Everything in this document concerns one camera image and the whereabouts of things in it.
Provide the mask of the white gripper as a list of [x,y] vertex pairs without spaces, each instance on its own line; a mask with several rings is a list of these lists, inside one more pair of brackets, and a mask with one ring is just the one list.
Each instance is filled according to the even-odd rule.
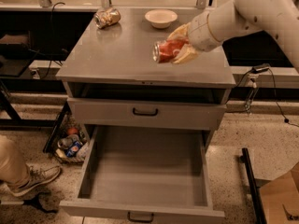
[[199,51],[210,52],[222,45],[222,42],[212,31],[215,20],[214,11],[204,11],[192,19],[190,23],[180,25],[168,37],[168,40],[185,39],[188,37],[190,44],[185,44],[172,61],[173,64],[182,64],[192,61],[199,55]]

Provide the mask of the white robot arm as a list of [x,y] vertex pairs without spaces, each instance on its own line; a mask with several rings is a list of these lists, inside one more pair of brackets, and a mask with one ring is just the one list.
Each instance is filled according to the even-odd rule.
[[271,35],[299,71],[299,10],[292,0],[230,0],[203,11],[168,37],[188,41],[171,62],[186,63],[228,39],[261,30]]

